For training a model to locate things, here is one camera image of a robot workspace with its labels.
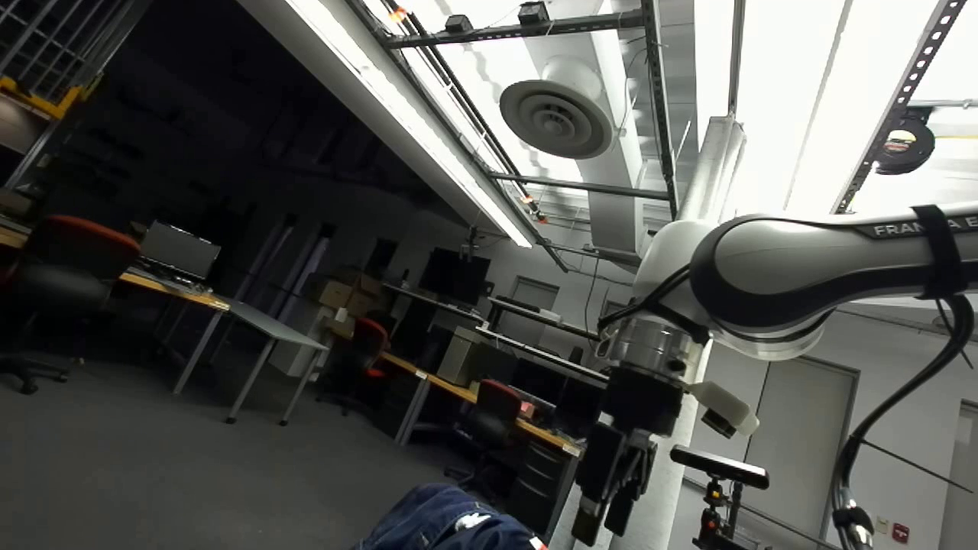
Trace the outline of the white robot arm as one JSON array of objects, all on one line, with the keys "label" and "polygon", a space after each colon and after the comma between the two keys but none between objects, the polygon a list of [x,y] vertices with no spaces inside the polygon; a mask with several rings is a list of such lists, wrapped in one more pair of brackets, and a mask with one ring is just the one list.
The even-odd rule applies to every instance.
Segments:
[{"label": "white robot arm", "polygon": [[798,220],[734,217],[719,227],[674,220],[659,229],[635,273],[635,302],[602,319],[639,346],[605,386],[605,412],[624,450],[652,459],[647,437],[668,437],[686,386],[685,353],[720,341],[761,360],[815,346],[830,312],[867,296],[918,296],[949,308],[948,346],[847,437],[830,469],[830,523],[843,550],[871,550],[871,520],[849,497],[866,435],[908,394],[938,375],[974,331],[966,291],[978,283],[973,211],[918,203],[906,217]]}]

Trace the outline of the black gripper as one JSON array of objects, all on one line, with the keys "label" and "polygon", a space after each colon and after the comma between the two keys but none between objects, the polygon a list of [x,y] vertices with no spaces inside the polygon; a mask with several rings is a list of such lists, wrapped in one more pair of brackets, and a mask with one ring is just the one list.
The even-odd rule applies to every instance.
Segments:
[{"label": "black gripper", "polygon": [[[602,410],[621,431],[668,435],[680,412],[680,386],[654,368],[615,365],[609,373]],[[624,445],[624,435],[615,428],[590,428],[587,450],[573,469],[581,503],[571,533],[584,544],[596,542],[605,506],[605,528],[624,538],[629,514],[652,479],[657,442],[652,437],[635,437]]]}]

